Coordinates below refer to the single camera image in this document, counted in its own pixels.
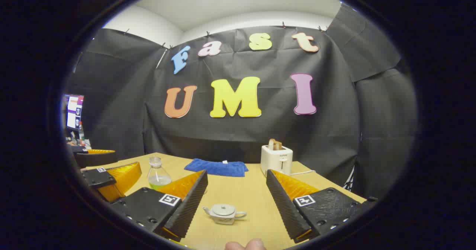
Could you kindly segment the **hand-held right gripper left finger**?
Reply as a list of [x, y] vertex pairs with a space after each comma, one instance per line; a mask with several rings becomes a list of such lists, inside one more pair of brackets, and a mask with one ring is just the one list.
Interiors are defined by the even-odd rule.
[[186, 236], [207, 185], [207, 171], [201, 170], [159, 190], [143, 187], [113, 202], [112, 209], [144, 230], [180, 241]]

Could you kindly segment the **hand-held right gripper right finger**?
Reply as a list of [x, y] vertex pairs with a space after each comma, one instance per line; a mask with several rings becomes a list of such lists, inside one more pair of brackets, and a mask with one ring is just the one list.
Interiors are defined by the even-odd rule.
[[333, 187], [318, 190], [272, 169], [266, 172], [266, 184], [287, 233], [295, 243], [323, 236], [343, 226], [372, 208], [377, 201], [369, 197], [359, 203]]

